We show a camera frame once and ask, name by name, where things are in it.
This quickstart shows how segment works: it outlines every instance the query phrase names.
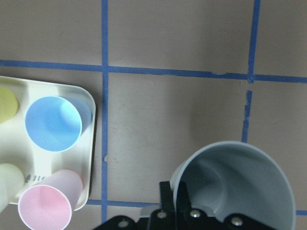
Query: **blue tape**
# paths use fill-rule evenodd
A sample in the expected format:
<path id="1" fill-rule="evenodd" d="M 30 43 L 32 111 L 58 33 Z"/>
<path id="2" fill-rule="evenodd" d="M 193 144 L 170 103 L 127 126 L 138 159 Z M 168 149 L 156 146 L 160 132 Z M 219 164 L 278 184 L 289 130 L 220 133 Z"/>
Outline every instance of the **blue tape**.
<path id="1" fill-rule="evenodd" d="M 149 205 L 157 205 L 156 203 L 126 202 L 126 201 L 113 201 L 113 200 L 108 200 L 107 204 L 109 206 L 118 206 L 118 207 L 147 207 Z"/>
<path id="2" fill-rule="evenodd" d="M 291 77 L 291 76 L 276 76 L 276 75 L 255 75 L 256 81 L 273 81 L 287 83 L 307 83 L 307 77 Z"/>
<path id="3" fill-rule="evenodd" d="M 91 200 L 91 199 L 88 199 L 86 204 L 87 205 L 101 205 L 102 201 L 101 200 Z"/>
<path id="4" fill-rule="evenodd" d="M 258 33 L 258 22 L 260 12 L 260 0 L 254 1 L 253 19 L 250 34 L 249 43 L 249 55 L 248 55 L 248 75 L 250 83 L 253 82 L 254 65 L 255 65 L 255 54 L 257 44 L 257 33 Z"/>
<path id="5" fill-rule="evenodd" d="M 307 210 L 297 210 L 296 215 L 297 216 L 307 216 Z"/>
<path id="6" fill-rule="evenodd" d="M 171 75 L 171 76 L 195 77 L 195 78 L 218 78 L 218 79 L 237 79 L 237 80 L 248 79 L 248 76 L 246 74 L 240 74 L 240 73 L 214 74 L 212 72 L 206 72 L 206 71 L 178 70 L 178 69 L 151 69 L 151 68 L 109 66 L 108 71 L 112 73 Z"/>
<path id="7" fill-rule="evenodd" d="M 102 53 L 102 183 L 101 183 L 101 222 L 107 221 L 107 155 L 108 140 L 108 1 L 101 1 L 101 53 Z"/>
<path id="8" fill-rule="evenodd" d="M 244 108 L 244 121 L 243 121 L 242 137 L 241 137 L 241 141 L 244 143 L 247 143 L 248 141 L 248 126 L 249 126 L 252 95 L 253 92 L 248 90 L 246 93 L 246 105 Z"/>
<path id="9" fill-rule="evenodd" d="M 102 183 L 101 183 L 101 222 L 107 221 L 107 163 L 102 162 Z"/>
<path id="10" fill-rule="evenodd" d="M 101 72 L 102 71 L 102 66 L 56 63 L 56 62 L 32 62 L 32 61 L 0 60 L 0 66 L 44 68 L 44 69 L 83 70 L 83 71 L 94 71 L 94 72 Z"/>

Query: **blue cup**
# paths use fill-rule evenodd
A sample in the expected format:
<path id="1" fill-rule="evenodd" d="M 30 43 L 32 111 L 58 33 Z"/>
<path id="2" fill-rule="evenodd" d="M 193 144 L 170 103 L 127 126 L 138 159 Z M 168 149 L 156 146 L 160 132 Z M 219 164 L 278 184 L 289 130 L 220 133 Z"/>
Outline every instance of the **blue cup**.
<path id="1" fill-rule="evenodd" d="M 29 106 L 25 128 L 37 146 L 60 152 L 70 149 L 91 121 L 91 110 L 82 100 L 46 96 Z"/>

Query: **cup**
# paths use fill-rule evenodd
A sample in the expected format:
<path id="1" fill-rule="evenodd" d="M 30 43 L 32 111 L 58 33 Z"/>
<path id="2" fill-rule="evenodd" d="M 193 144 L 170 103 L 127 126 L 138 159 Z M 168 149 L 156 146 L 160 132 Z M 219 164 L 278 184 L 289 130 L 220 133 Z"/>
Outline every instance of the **cup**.
<path id="1" fill-rule="evenodd" d="M 15 165 L 0 164 L 0 212 L 24 185 L 24 175 Z"/>
<path id="2" fill-rule="evenodd" d="M 18 202 L 19 216 L 32 230 L 65 229 L 82 189 L 77 173 L 57 171 L 23 192 Z"/>
<path id="3" fill-rule="evenodd" d="M 92 121 L 88 105 L 76 98 L 46 96 L 34 101 L 25 128 L 39 147 L 53 152 L 70 149 Z"/>
<path id="4" fill-rule="evenodd" d="M 294 196 L 285 174 L 252 145 L 217 142 L 194 153 L 172 175 L 175 205 L 181 181 L 192 207 L 221 222 L 239 213 L 275 229 L 295 228 Z"/>
<path id="5" fill-rule="evenodd" d="M 14 117 L 18 110 L 17 99 L 7 88 L 0 87 L 0 124 Z"/>

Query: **metal screw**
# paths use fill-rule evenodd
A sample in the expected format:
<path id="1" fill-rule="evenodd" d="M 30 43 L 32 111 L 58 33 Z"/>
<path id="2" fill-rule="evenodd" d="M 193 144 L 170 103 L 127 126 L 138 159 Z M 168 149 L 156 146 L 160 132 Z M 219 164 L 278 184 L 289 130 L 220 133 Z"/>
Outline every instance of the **metal screw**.
<path id="1" fill-rule="evenodd" d="M 118 226 L 119 226 L 120 228 L 125 228 L 125 227 L 127 227 L 128 225 L 129 225 L 129 222 L 126 221 L 125 219 L 123 219 L 120 223 L 118 223 Z"/>
<path id="2" fill-rule="evenodd" d="M 199 218 L 201 216 L 201 213 L 198 210 L 194 209 L 190 212 L 190 215 L 194 218 Z"/>
<path id="3" fill-rule="evenodd" d="M 233 217 L 231 219 L 231 223 L 235 226 L 242 226 L 243 225 L 243 220 L 239 217 Z"/>
<path id="4" fill-rule="evenodd" d="M 163 219 L 165 217 L 167 217 L 166 212 L 164 212 L 163 210 L 161 212 L 158 212 L 157 214 L 158 218 Z"/>

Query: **white tray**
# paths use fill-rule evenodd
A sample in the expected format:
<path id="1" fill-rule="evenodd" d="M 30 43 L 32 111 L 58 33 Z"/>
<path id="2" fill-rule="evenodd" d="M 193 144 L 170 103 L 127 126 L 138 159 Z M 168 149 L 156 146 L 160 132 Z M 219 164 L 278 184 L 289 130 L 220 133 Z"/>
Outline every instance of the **white tray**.
<path id="1" fill-rule="evenodd" d="M 44 177 L 60 169 L 70 169 L 81 176 L 84 184 L 75 210 L 82 208 L 86 204 L 90 192 L 96 115 L 96 105 L 91 94 L 78 86 L 4 76 L 0 76 L 0 86 L 10 89 L 19 104 L 17 114 L 12 119 L 0 124 L 0 163 L 16 165 L 25 176 L 23 189 L 10 203 L 17 204 L 21 193 Z M 93 114 L 91 124 L 80 139 L 65 152 L 49 152 L 41 149 L 32 142 L 25 130 L 24 117 L 30 103 L 49 95 L 81 99 L 88 104 Z"/>

